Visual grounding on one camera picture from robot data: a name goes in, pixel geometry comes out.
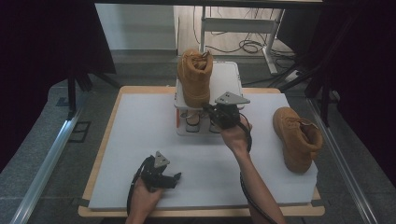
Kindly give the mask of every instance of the metal bracket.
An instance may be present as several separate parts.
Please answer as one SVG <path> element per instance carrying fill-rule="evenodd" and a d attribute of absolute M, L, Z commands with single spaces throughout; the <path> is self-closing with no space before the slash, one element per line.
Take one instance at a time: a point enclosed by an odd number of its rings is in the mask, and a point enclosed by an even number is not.
<path fill-rule="evenodd" d="M 171 163 L 168 159 L 161 154 L 160 151 L 155 152 L 154 168 L 159 168 Z"/>
<path fill-rule="evenodd" d="M 226 91 L 218 99 L 216 99 L 215 102 L 221 105 L 241 105 L 249 104 L 250 100 L 245 99 L 242 96 L 236 95 L 230 91 Z"/>

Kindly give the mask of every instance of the person's hand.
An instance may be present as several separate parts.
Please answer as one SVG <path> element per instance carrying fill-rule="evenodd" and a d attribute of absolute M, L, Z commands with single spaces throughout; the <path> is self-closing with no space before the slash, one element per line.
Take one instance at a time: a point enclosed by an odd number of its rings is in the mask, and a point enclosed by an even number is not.
<path fill-rule="evenodd" d="M 248 121 L 241 116 L 241 123 L 249 130 L 253 128 Z M 245 132 L 239 126 L 220 131 L 225 145 L 233 152 L 235 156 L 248 153 L 248 140 Z"/>
<path fill-rule="evenodd" d="M 162 195 L 163 189 L 157 189 L 155 192 L 149 192 L 145 183 L 141 177 L 139 177 L 134 184 L 131 211 L 126 223 L 143 223 L 149 213 L 154 210 Z"/>

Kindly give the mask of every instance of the forearm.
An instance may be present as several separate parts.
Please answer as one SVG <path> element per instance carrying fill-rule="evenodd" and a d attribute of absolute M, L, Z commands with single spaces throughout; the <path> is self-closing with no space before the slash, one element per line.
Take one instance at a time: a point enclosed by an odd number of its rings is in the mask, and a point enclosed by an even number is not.
<path fill-rule="evenodd" d="M 276 223 L 286 223 L 278 204 L 254 167 L 248 152 L 241 150 L 239 153 L 234 154 L 241 169 L 245 187 L 252 201 Z M 249 207 L 249 209 L 255 223 L 266 221 L 253 207 Z"/>
<path fill-rule="evenodd" d="M 130 214 L 125 221 L 125 224 L 143 224 L 146 220 L 145 215 Z"/>

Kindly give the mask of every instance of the boot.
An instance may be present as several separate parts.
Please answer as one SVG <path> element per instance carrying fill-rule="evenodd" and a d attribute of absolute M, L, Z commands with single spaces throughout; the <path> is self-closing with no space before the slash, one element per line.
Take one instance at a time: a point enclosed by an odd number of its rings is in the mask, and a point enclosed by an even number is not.
<path fill-rule="evenodd" d="M 201 54 L 196 49 L 188 49 L 183 53 L 177 64 L 177 78 L 187 106 L 201 108 L 203 103 L 209 103 L 212 69 L 213 56 L 209 52 Z"/>
<path fill-rule="evenodd" d="M 273 116 L 274 130 L 283 143 L 283 158 L 288 169 L 305 173 L 323 145 L 320 129 L 301 119 L 290 107 L 280 107 Z"/>

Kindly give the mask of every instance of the white board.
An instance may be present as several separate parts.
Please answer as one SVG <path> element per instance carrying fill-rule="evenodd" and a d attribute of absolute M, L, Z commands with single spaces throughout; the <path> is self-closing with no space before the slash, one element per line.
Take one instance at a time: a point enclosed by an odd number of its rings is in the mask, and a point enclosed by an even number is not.
<path fill-rule="evenodd" d="M 134 173 L 157 150 L 171 162 L 164 175 L 181 172 L 175 189 L 167 189 L 158 208 L 245 205 L 239 167 L 221 137 L 180 136 L 176 129 L 174 94 L 123 94 L 89 204 L 91 209 L 126 207 Z M 284 94 L 245 94 L 242 113 L 253 124 L 250 154 L 278 203 L 312 199 L 318 169 L 312 163 L 303 175 L 290 172 L 272 124 L 276 109 L 288 106 Z"/>

